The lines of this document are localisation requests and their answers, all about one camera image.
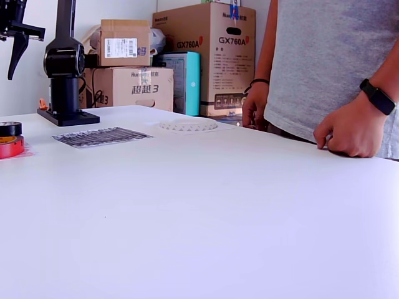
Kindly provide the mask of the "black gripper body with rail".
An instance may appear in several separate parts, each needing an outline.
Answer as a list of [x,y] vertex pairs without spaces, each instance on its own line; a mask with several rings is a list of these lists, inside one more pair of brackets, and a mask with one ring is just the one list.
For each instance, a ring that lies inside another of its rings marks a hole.
[[28,36],[29,39],[44,40],[46,29],[32,25],[23,24],[19,21],[1,22],[1,38],[15,37],[18,34]]

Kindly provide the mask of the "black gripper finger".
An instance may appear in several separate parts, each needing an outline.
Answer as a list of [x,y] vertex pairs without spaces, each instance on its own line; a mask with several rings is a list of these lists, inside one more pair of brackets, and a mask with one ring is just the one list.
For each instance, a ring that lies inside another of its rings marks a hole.
[[7,73],[8,80],[12,80],[17,64],[21,59],[23,53],[27,49],[28,45],[29,45],[29,36],[22,33],[17,33],[14,36],[11,60]]

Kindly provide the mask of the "person right hand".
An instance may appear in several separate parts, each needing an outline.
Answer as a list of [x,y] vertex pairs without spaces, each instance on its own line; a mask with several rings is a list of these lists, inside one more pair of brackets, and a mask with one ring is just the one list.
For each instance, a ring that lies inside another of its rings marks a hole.
[[246,99],[243,104],[243,127],[266,131],[268,122],[264,111],[269,94],[269,82],[266,79],[254,79],[244,91]]

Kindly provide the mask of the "person left hand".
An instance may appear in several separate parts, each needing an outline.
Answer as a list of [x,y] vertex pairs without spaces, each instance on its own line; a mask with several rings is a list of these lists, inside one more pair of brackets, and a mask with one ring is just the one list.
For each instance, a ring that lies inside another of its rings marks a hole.
[[373,106],[364,92],[328,114],[314,130],[319,149],[349,157],[371,158],[379,152],[387,116]]

